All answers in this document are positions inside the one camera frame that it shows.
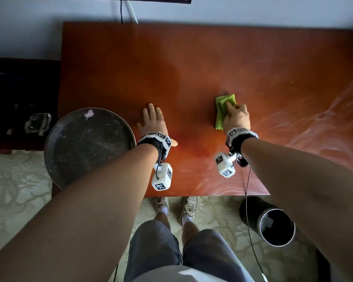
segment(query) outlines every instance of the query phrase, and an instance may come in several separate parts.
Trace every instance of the sneaker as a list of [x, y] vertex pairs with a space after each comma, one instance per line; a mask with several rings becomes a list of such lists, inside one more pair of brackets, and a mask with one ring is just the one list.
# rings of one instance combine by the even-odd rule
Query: sneaker
[[184, 197], [183, 210], [179, 218], [179, 223], [182, 224], [182, 218], [189, 216], [193, 220], [193, 214], [196, 213], [198, 207], [198, 196]]
[[158, 213], [158, 210], [163, 207], [167, 207], [167, 212], [169, 212], [169, 200], [167, 197], [154, 197], [155, 201], [155, 211]]

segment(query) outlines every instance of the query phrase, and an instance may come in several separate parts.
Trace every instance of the gray shorts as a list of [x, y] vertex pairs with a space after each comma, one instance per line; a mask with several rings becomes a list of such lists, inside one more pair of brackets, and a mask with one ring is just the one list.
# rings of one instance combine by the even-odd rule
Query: gray shorts
[[143, 223], [129, 244], [124, 282], [167, 265], [185, 265], [228, 282], [252, 280], [220, 234], [212, 229], [200, 231], [179, 251], [179, 242], [160, 221]]

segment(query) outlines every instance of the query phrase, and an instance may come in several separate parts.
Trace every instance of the floor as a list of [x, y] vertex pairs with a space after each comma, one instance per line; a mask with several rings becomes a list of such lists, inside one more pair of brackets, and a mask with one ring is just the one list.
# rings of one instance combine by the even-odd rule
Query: floor
[[[0, 248], [50, 199], [51, 180], [43, 164], [42, 152], [14, 151], [12, 155], [0, 155]], [[249, 244], [247, 227], [238, 213], [243, 199], [241, 196], [200, 197], [194, 222], [200, 229], [211, 228], [219, 232], [254, 280], [260, 282], [263, 279]], [[182, 199], [172, 197], [169, 202], [171, 230], [181, 245], [182, 232], [178, 218]], [[141, 223], [152, 219], [154, 215], [153, 201], [145, 198], [132, 235]], [[301, 234], [282, 248], [267, 245], [252, 231], [251, 238], [269, 282], [318, 281], [315, 248]], [[127, 258], [126, 250], [119, 262], [116, 281], [123, 281]]]

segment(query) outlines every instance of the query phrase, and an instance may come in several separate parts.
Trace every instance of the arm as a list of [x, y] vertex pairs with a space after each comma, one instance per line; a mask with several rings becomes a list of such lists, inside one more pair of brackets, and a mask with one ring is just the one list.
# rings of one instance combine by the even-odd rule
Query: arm
[[[250, 129], [245, 105], [228, 109], [225, 131]], [[255, 138], [246, 139], [241, 152], [278, 206], [353, 279], [353, 172], [320, 156]]]
[[[138, 124], [141, 133], [167, 134], [161, 110], [156, 115], [150, 104], [149, 111], [144, 109], [145, 126]], [[0, 281], [107, 282], [157, 158], [154, 146], [141, 144], [52, 199], [0, 251]]]

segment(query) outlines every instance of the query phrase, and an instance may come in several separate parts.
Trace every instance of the white wall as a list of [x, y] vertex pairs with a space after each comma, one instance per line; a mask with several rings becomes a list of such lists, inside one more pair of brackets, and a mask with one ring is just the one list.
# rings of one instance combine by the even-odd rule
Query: white wall
[[[141, 21], [353, 28], [353, 0], [132, 2]], [[128, 16], [123, 6], [125, 18]], [[0, 57], [60, 59], [62, 22], [118, 21], [119, 1], [0, 0]]]

